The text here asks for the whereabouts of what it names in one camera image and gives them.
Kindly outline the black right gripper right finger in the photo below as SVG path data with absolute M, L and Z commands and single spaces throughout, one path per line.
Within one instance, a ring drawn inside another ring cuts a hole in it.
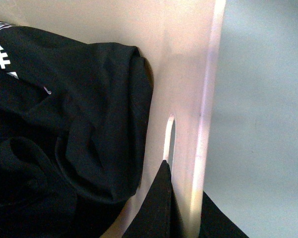
M 248 238 L 203 192 L 200 238 Z

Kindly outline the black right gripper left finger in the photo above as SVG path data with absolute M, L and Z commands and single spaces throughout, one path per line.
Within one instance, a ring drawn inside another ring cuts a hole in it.
M 124 238 L 183 238 L 182 218 L 167 161 L 162 161 L 153 183 Z

